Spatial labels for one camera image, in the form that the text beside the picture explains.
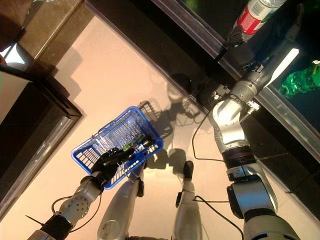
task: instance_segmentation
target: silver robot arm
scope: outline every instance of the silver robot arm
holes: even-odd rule
[[[132,148],[127,151],[114,148],[103,154],[91,168],[92,174],[81,180],[73,196],[28,240],[64,240],[87,214],[91,203],[102,194],[105,184],[117,172],[118,165],[132,159],[134,152]]]
[[[227,187],[230,207],[244,219],[245,240],[299,240],[291,226],[276,215],[276,195],[253,156],[240,125],[240,112],[268,83],[270,68],[257,66],[238,81],[229,97],[216,104],[209,113],[214,138],[222,154],[231,182]]]

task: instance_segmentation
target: tiled floor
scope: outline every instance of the tiled floor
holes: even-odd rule
[[[164,76],[99,19],[94,18],[90,22],[57,68],[59,72],[56,78],[70,92],[70,99],[81,109],[84,117],[0,223],[0,239],[24,240],[39,229],[41,226],[25,215],[45,222],[52,215],[51,203],[72,194],[86,175],[71,159],[72,149],[128,106],[138,105],[144,100],[163,111],[161,121],[170,123],[173,133],[165,138],[166,151],[156,157],[154,164],[149,165],[151,169],[144,171],[145,196],[136,200],[130,234],[170,239],[176,214],[176,196],[181,190],[180,181],[173,173],[179,172],[185,160],[194,162],[193,182],[197,194],[206,200],[227,199],[226,187],[230,183],[224,164],[193,158],[191,138],[203,116],[187,117],[185,108],[193,112],[189,116],[194,116],[197,110],[192,106],[186,107],[188,101],[182,104],[170,100],[168,92],[172,91],[168,91]],[[203,124],[195,137],[195,148],[199,157],[222,158],[208,122]],[[278,197],[279,215],[291,224],[302,240],[320,239],[319,224],[273,181],[271,185]],[[83,229],[71,233],[68,240],[97,239],[104,211],[119,186],[103,193],[96,217]],[[199,204],[205,229],[203,239],[241,239],[234,227],[204,204]],[[94,213],[97,205],[98,201],[92,204],[88,215],[79,221],[79,225]],[[240,228],[243,227],[243,221],[233,216],[227,203],[214,203],[214,207]]]

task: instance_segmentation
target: blue plastic shopping basket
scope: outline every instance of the blue plastic shopping basket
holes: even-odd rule
[[[154,144],[142,150],[143,154],[140,147],[139,151],[136,150],[132,160],[118,167],[114,177],[104,187],[111,189],[131,171],[142,165],[147,158],[162,149],[164,145],[161,137],[138,107],[129,107],[115,120],[72,150],[71,156],[88,174],[91,174],[91,167],[102,154],[112,148],[122,149],[124,145],[135,141],[141,135],[150,135],[154,139]]]

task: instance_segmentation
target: robotic hand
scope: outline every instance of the robotic hand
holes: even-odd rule
[[[64,240],[88,212],[91,203],[103,192],[117,172],[118,166],[134,156],[133,148],[127,151],[113,148],[104,153],[84,177],[73,196],[68,198],[53,216],[36,230],[28,240]]]

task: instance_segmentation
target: wire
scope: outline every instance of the wire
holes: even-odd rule
[[[99,210],[99,208],[100,208],[101,198],[102,198],[102,194],[100,194],[99,205],[98,205],[95,213],[92,215],[92,217],[90,217],[89,220],[86,221],[86,222],[85,222],[83,225],[81,225],[80,227],[78,227],[78,228],[73,229],[72,231],[70,231],[70,233],[75,232],[75,231],[79,230],[80,228],[84,227],[87,223],[89,223],[89,222],[95,217],[95,215],[97,214],[97,212],[98,212],[98,210]]]
[[[202,126],[202,124],[204,123],[204,121],[206,120],[206,118],[208,117],[209,113],[210,113],[210,111],[208,111],[208,113],[204,116],[203,120],[200,122],[199,126],[196,128],[196,130],[195,130],[195,132],[194,132],[194,134],[193,134],[193,136],[192,136],[192,141],[191,141],[191,143],[192,143],[193,156],[194,156],[194,158],[197,159],[197,160],[211,160],[211,161],[223,162],[223,160],[219,160],[219,159],[213,159],[213,158],[198,158],[198,157],[196,156],[196,151],[195,151],[195,136],[196,136],[198,130],[200,129],[200,127]]]
[[[196,200],[196,198],[201,199],[209,208],[211,208],[213,211],[215,211],[216,214],[218,214],[220,217],[222,217],[224,220],[226,220],[228,223],[230,223],[232,226],[234,226],[241,234],[241,238],[242,240],[244,240],[244,233],[242,232],[242,230],[236,225],[234,224],[232,221],[230,221],[228,218],[226,218],[225,216],[223,216],[220,212],[218,212],[216,209],[214,209],[213,206],[211,206],[206,200],[204,200],[201,196],[197,195],[194,197],[193,200]]]
[[[204,203],[205,201],[203,200],[193,200],[195,202],[200,202],[200,203]],[[206,201],[207,203],[216,203],[216,204],[222,204],[222,203],[228,203],[229,201]]]
[[[53,203],[52,203],[52,205],[51,205],[51,211],[52,211],[52,213],[54,214],[55,212],[56,212],[56,210],[55,210],[55,204],[57,203],[57,202],[59,202],[59,201],[61,201],[61,200],[65,200],[65,199],[69,199],[69,198],[71,198],[72,196],[64,196],[64,197],[61,197],[61,198],[58,198],[57,200],[55,200]]]
[[[32,221],[35,221],[37,224],[40,224],[41,226],[44,226],[42,222],[39,222],[38,220],[35,220],[33,217],[30,217],[28,215],[25,215],[27,218],[31,219]]]

